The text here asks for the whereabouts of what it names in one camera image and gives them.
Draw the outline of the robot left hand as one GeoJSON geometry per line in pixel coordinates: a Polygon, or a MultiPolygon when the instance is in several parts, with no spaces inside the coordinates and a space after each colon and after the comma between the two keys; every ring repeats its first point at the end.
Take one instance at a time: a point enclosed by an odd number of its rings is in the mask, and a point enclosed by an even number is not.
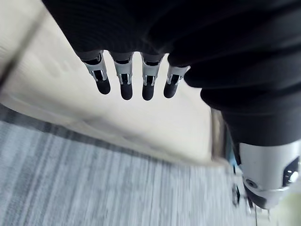
{"type": "Polygon", "coordinates": [[[46,0],[77,56],[168,54],[219,110],[248,198],[275,207],[301,157],[298,0],[46,0]]]}

